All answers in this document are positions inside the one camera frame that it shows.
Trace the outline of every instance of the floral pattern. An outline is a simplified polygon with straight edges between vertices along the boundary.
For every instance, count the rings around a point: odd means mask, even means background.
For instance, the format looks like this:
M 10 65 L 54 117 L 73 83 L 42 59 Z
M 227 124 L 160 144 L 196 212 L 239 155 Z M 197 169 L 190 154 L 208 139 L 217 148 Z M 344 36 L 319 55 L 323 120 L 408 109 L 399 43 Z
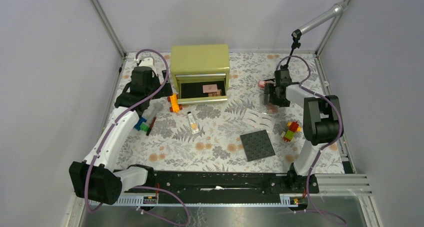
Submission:
M 143 57 L 152 56 L 157 70 L 165 65 L 155 54 L 142 53 Z M 171 64 L 170 53 L 163 53 Z M 145 132 L 131 130 L 120 150 L 116 163 L 118 169 L 129 165 L 142 164 L 155 170 L 168 171 L 212 171 L 212 172 L 273 172 L 285 173 L 290 164 L 300 154 L 305 138 L 303 132 L 296 133 L 295 140 L 284 142 L 280 134 L 286 130 L 289 121 L 297 121 L 302 126 L 303 110 L 292 104 L 279 108 L 274 129 L 268 133 L 275 156 L 247 162 L 240 135 L 259 129 L 242 122 L 246 109 L 266 112 L 262 105 L 262 92 L 258 81 L 273 78 L 278 61 L 286 54 L 230 53 L 230 82 L 227 91 L 228 101 L 221 103 L 183 105 L 183 110 L 170 113 L 166 98 L 151 100 L 161 102 L 163 110 L 149 136 Z M 316 72 L 312 54 L 299 54 L 312 68 L 312 75 L 304 85 L 318 93 L 323 93 Z M 135 53 L 126 58 L 116 97 L 131 80 L 131 71 L 136 66 Z M 298 59 L 290 61 L 290 75 L 298 82 L 307 76 L 307 68 Z M 191 111 L 200 132 L 192 134 L 187 112 Z M 317 173 L 344 173 L 337 146 L 325 149 L 316 165 Z

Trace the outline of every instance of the cable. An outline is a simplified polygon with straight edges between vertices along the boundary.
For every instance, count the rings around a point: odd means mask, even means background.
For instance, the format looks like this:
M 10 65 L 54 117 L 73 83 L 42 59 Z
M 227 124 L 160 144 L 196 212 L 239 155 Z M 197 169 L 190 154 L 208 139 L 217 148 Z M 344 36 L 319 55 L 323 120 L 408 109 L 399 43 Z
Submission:
M 277 71 L 277 70 L 278 70 L 278 68 L 279 68 L 279 66 L 280 66 L 280 64 L 281 64 L 281 62 L 283 62 L 284 60 L 286 60 L 286 59 L 288 59 L 288 58 L 297 58 L 297 59 L 300 59 L 301 61 L 303 61 L 303 62 L 305 63 L 305 65 L 306 65 L 306 67 L 307 67 L 307 77 L 299 83 L 299 87 L 300 87 L 302 90 L 304 90 L 304 91 L 306 91 L 306 92 L 308 92 L 308 93 L 310 93 L 310 94 L 312 94 L 312 95 L 318 96 L 318 97 L 320 97 L 321 99 L 323 99 L 325 102 L 327 102 L 327 104 L 328 104 L 328 105 L 330 105 L 330 107 L 334 110 L 334 112 L 335 112 L 335 114 L 336 114 L 336 116 L 337 116 L 337 120 L 338 120 L 338 133 L 337 133 L 337 136 L 334 138 L 334 140 L 333 140 L 333 141 L 331 141 L 330 143 L 327 143 L 327 144 L 325 144 L 324 146 L 322 146 L 321 148 L 319 148 L 318 154 L 316 155 L 315 159 L 313 160 L 312 165 L 310 166 L 309 171 L 308 171 L 308 173 L 307 173 L 307 177 L 306 177 L 306 194 L 307 194 L 308 201 L 309 201 L 309 202 L 312 204 L 312 206 L 315 208 L 315 210 L 310 210 L 309 212 L 319 213 L 319 214 L 320 214 L 320 215 L 322 215 L 322 216 L 323 216 L 326 220 L 328 220 L 329 222 L 331 222 L 331 223 L 333 223 L 333 224 L 335 224 L 335 225 L 339 225 L 339 226 L 347 226 L 347 225 L 348 225 L 348 222 L 347 222 L 344 218 L 342 218 L 341 216 L 339 216 L 339 215 L 337 215 L 337 214 L 335 214 L 335 213 L 328 212 L 328 211 L 319 210 L 319 209 L 317 208 L 317 206 L 315 206 L 315 203 L 312 201 L 312 199 L 311 199 L 311 195 L 310 195 L 310 193 L 309 193 L 309 181 L 310 181 L 310 178 L 311 178 L 312 170 L 314 169 L 315 165 L 317 164 L 318 159 L 319 159 L 319 158 L 320 158 L 320 156 L 321 156 L 321 151 L 323 151 L 325 148 L 327 148 L 327 147 L 331 146 L 332 144 L 334 144 L 334 143 L 335 143 L 338 139 L 340 139 L 340 136 L 342 136 L 342 131 L 343 131 L 342 117 L 341 117 L 341 115 L 340 115 L 339 111 L 337 110 L 336 106 L 334 106 L 334 104 L 333 104 L 333 103 L 332 103 L 329 99 L 327 99 L 327 98 L 326 98 L 325 96 L 323 96 L 322 94 L 316 93 L 316 92 L 314 92 L 314 91 L 312 91 L 312 90 L 310 90 L 310 89 L 308 89 L 308 88 L 306 88 L 306 87 L 303 87 L 303 86 L 302 86 L 302 84 L 303 84 L 303 83 L 304 83 L 307 79 L 309 79 L 309 77 L 311 76 L 311 72 L 312 72 L 312 71 L 311 71 L 311 68 L 310 68 L 310 66 L 309 66 L 309 64 L 306 62 L 306 60 L 305 60 L 305 59 L 303 59 L 302 57 L 297 56 L 297 55 L 289 55 L 289 56 L 287 56 L 287 57 L 282 58 L 282 59 L 278 62 L 277 67 L 276 67 L 276 69 L 275 69 L 275 70 Z M 334 221 L 334 220 L 330 219 L 330 218 L 328 217 L 328 215 L 334 216 L 334 217 L 338 218 L 339 220 L 341 220 L 342 222 Z
M 115 123 L 112 124 L 109 129 L 107 130 L 107 132 L 104 134 L 103 139 L 101 140 L 100 144 L 98 145 L 98 148 L 96 150 L 96 154 L 93 156 L 93 159 L 91 160 L 90 166 L 88 167 L 88 171 L 87 171 L 87 175 L 85 176 L 85 185 L 84 185 L 84 202 L 85 202 L 85 207 L 87 209 L 87 212 L 89 213 L 94 213 L 95 211 L 97 211 L 100 206 L 102 206 L 103 203 L 100 203 L 95 209 L 91 209 L 90 205 L 89 205 L 89 182 L 90 182 L 90 175 L 92 173 L 93 170 L 93 166 L 94 163 L 96 162 L 96 159 L 98 158 L 98 154 L 100 153 L 101 149 L 103 148 L 103 145 L 105 144 L 106 140 L 108 139 L 108 136 L 111 134 L 112 130 L 114 129 L 114 127 L 118 124 L 118 121 L 129 111 L 131 111 L 132 109 L 134 109 L 135 107 L 141 105 L 142 103 L 146 102 L 147 100 L 153 98 L 159 91 L 161 91 L 161 89 L 165 86 L 165 84 L 167 83 L 169 74 L 170 74 L 170 70 L 168 67 L 168 63 L 167 60 L 165 59 L 165 57 L 162 56 L 161 53 L 157 52 L 156 50 L 153 49 L 149 49 L 149 48 L 145 48 L 140 50 L 139 52 L 137 52 L 137 54 L 135 55 L 135 57 L 137 58 L 139 56 L 140 53 L 143 52 L 153 52 L 155 54 L 157 54 L 165 63 L 165 68 L 166 68 L 166 75 L 165 78 L 163 79 L 163 83 L 159 86 L 159 88 L 157 88 L 156 91 L 154 91 L 151 95 L 147 96 L 146 98 L 140 100 L 139 102 L 133 104 L 132 106 L 130 106 L 128 109 L 126 109 L 124 112 L 122 112 L 116 119 L 115 119 Z
M 171 195 L 178 202 L 180 202 L 181 205 L 182 205 L 182 207 L 184 208 L 185 213 L 187 214 L 187 222 L 185 222 L 185 223 L 176 223 L 176 222 L 174 222 L 172 220 L 169 220 L 169 219 L 167 219 L 165 217 L 162 217 L 160 215 L 157 215 L 155 213 L 151 213 L 151 212 L 148 212 L 148 211 L 142 212 L 142 213 L 146 213 L 146 214 L 148 214 L 150 216 L 154 216 L 156 218 L 159 218 L 159 219 L 161 219 L 161 220 L 163 220 L 165 222 L 168 222 L 168 223 L 173 224 L 173 225 L 176 225 L 176 226 L 188 226 L 190 224 L 190 212 L 189 212 L 189 209 L 184 204 L 184 202 L 178 196 L 176 196 L 174 193 L 172 193 L 171 191 L 168 191 L 168 190 L 163 189 L 163 188 L 154 188 L 154 187 L 148 187 L 148 186 L 135 186 L 135 187 L 133 187 L 133 189 L 145 189 L 145 190 L 160 191 L 160 192 L 164 192 L 164 193 L 167 193 L 167 194 Z

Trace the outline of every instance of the drawer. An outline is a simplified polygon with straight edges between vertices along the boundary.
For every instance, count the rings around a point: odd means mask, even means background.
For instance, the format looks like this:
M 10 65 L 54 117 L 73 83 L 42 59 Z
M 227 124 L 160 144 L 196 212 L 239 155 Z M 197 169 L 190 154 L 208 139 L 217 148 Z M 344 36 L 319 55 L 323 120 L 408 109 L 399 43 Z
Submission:
M 178 82 L 178 104 L 200 104 L 227 101 L 226 74 L 187 74 L 176 75 Z M 221 96 L 208 96 L 203 93 L 204 85 L 217 85 Z

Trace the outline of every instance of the gray wall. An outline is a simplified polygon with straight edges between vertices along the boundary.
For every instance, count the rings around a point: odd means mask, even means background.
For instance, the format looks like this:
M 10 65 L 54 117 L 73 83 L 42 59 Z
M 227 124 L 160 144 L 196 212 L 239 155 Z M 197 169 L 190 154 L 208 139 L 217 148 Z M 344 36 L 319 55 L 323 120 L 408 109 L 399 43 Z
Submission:
M 321 55 L 385 227 L 422 226 L 423 0 L 352 0 Z
M 123 47 L 229 44 L 232 51 L 289 50 L 291 33 L 342 0 L 99 0 Z M 315 50 L 329 26 L 302 39 Z
M 119 62 L 88 0 L 0 0 L 0 226 L 61 225 Z

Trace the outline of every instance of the olive green box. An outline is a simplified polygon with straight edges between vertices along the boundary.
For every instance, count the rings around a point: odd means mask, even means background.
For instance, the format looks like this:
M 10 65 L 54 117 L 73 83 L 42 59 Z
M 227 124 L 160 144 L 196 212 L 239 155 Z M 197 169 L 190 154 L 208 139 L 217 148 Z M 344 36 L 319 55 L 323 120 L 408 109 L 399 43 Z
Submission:
M 227 44 L 180 45 L 171 49 L 170 72 L 183 105 L 226 101 L 230 82 Z M 202 86 L 217 84 L 221 96 L 208 97 Z

